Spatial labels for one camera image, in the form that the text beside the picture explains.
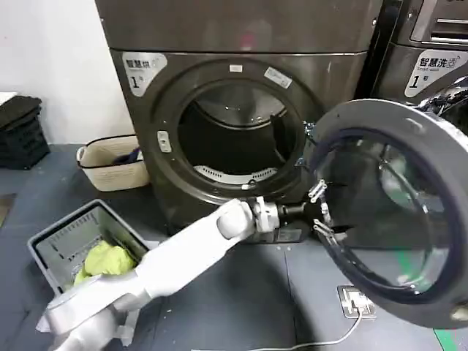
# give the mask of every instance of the black plastic crate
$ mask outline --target black plastic crate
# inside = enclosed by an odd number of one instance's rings
[[[50,152],[38,119],[40,103],[16,96],[0,105],[0,167],[28,170]]]

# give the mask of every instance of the electrical outlet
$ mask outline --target electrical outlet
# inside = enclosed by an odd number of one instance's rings
[[[374,320],[377,318],[374,303],[356,287],[339,286],[338,295],[346,318],[358,318],[357,309],[360,309],[363,319]]]

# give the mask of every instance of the dark gray washing machine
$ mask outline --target dark gray washing machine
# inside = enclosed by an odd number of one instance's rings
[[[187,225],[233,197],[304,196],[310,123],[353,98],[381,4],[97,0],[171,223]]]
[[[466,75],[467,0],[385,0],[357,96],[419,104]]]

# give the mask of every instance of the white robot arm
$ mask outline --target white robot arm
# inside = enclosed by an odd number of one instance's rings
[[[51,349],[102,349],[115,336],[119,313],[176,293],[255,231],[278,226],[276,206],[262,198],[253,210],[240,200],[225,203],[149,251],[132,272],[95,276],[51,301],[45,311],[56,335]]]

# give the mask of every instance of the gray floor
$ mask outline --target gray floor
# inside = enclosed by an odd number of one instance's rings
[[[50,335],[35,331],[53,294],[26,248],[33,234],[100,197],[144,238],[164,236],[151,189],[99,193],[77,169],[76,148],[55,147],[30,171],[0,170],[0,195],[18,193],[0,229],[0,350],[47,350],[51,343]],[[313,241],[238,246],[179,293],[144,308],[128,350],[241,351],[337,339],[352,324],[336,291],[343,284],[349,282]],[[468,331],[447,335],[458,350],[468,350]],[[321,349],[441,347],[433,330],[377,309],[375,321],[364,320],[344,343]],[[124,348],[114,340],[106,350]]]

